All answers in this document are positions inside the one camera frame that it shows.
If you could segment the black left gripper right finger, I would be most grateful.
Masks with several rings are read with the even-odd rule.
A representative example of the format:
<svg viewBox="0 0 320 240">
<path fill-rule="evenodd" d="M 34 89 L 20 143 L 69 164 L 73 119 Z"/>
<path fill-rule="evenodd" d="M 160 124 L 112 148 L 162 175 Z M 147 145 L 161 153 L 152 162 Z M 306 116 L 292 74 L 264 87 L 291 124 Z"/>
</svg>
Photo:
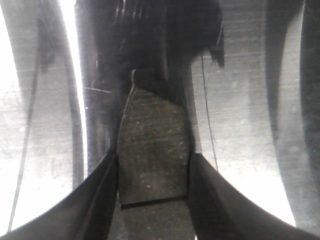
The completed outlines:
<svg viewBox="0 0 320 240">
<path fill-rule="evenodd" d="M 319 239 L 250 201 L 199 153 L 190 157 L 188 203 L 199 240 Z"/>
</svg>

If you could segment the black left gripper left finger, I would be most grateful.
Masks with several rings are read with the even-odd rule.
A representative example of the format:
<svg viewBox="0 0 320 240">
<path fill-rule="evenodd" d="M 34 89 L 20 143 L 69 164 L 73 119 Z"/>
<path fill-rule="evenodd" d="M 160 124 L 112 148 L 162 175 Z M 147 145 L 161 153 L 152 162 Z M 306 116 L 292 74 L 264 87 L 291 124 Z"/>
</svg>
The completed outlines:
<svg viewBox="0 0 320 240">
<path fill-rule="evenodd" d="M 117 161 L 108 153 L 70 195 L 2 240 L 106 240 L 117 197 Z"/>
</svg>

